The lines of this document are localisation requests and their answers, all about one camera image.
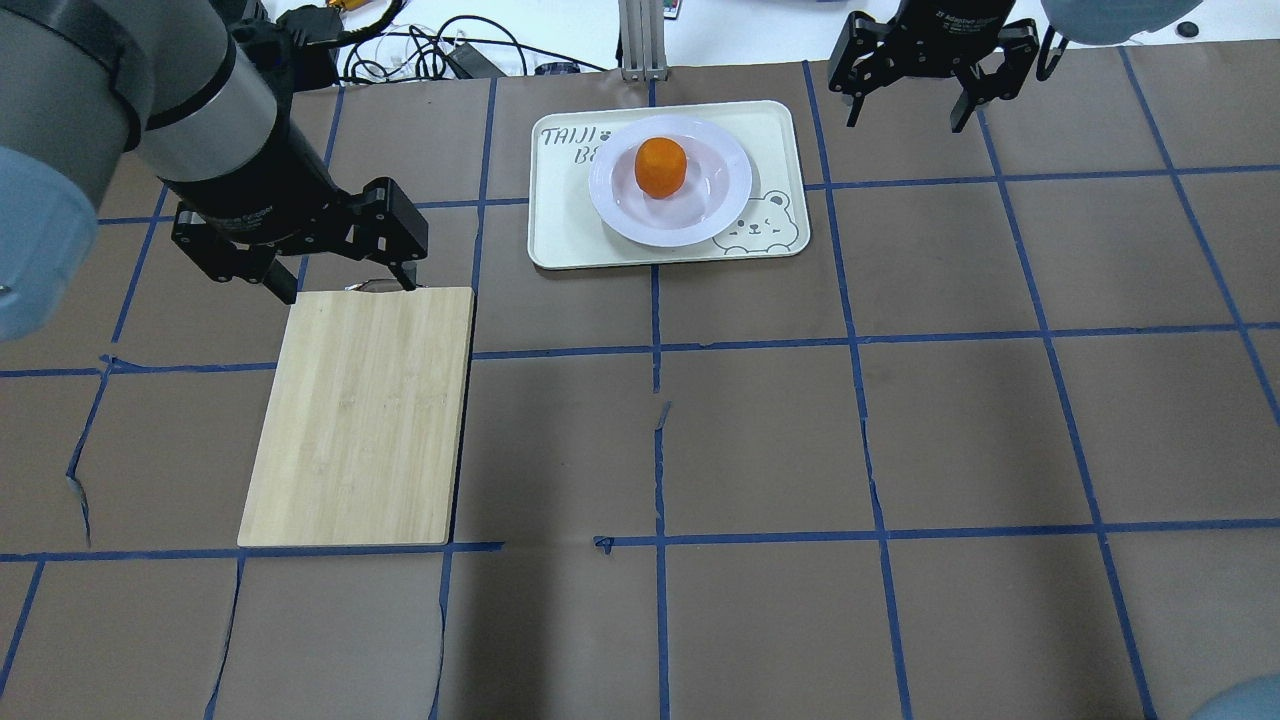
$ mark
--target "wooden cutting board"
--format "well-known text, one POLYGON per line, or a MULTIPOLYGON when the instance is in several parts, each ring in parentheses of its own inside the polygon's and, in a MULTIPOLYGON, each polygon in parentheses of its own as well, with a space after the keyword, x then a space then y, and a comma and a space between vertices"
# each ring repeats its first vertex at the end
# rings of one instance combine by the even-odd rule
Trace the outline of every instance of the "wooden cutting board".
POLYGON ((242 547, 448 542, 472 307, 470 288, 298 295, 242 547))

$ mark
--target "round plate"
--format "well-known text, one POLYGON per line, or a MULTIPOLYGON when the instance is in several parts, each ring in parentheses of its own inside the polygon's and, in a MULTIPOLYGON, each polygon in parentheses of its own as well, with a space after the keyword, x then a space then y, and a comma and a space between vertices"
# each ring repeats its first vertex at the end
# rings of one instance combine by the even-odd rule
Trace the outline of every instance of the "round plate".
POLYGON ((595 211, 623 237, 655 247, 701 242, 746 208, 751 161, 723 128, 685 115, 652 115, 614 132, 595 151, 588 187, 595 211), (635 178, 636 151, 650 137, 669 137, 689 158, 685 184, 650 197, 635 178))

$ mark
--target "cartoon bear face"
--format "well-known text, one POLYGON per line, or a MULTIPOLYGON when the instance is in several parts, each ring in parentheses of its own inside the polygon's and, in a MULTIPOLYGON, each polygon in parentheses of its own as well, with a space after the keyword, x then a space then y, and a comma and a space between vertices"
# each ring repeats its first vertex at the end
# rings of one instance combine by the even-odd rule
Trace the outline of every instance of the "cartoon bear face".
POLYGON ((800 237, 800 228, 791 218, 791 199, 782 191, 769 191, 764 197, 749 197, 746 209, 713 241, 724 255, 786 252, 800 237))

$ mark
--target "white tray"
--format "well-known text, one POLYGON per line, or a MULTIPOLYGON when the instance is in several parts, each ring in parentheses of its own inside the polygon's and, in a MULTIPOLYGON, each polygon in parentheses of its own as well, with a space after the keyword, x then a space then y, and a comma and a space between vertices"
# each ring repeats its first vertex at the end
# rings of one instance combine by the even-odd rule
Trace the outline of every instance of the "white tray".
POLYGON ((529 258, 540 268, 608 268, 786 258, 809 245, 809 208, 791 111, 781 102, 716 102, 635 110, 558 113, 534 124, 529 170, 529 258), (751 199, 737 220, 713 238, 684 247, 649 247, 604 224, 591 206, 586 178, 591 158, 608 136, 640 118, 694 115, 728 131, 751 160, 751 199), (750 234, 751 225, 785 233, 750 234))

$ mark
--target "orange ball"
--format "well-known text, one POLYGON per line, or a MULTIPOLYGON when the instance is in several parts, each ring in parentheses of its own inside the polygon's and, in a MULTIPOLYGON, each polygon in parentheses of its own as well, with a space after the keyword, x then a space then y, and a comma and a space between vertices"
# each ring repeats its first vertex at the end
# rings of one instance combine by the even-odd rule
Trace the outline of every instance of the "orange ball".
POLYGON ((636 151, 636 184, 650 197, 672 196, 685 184, 689 158, 685 149, 668 137, 650 137, 636 151))

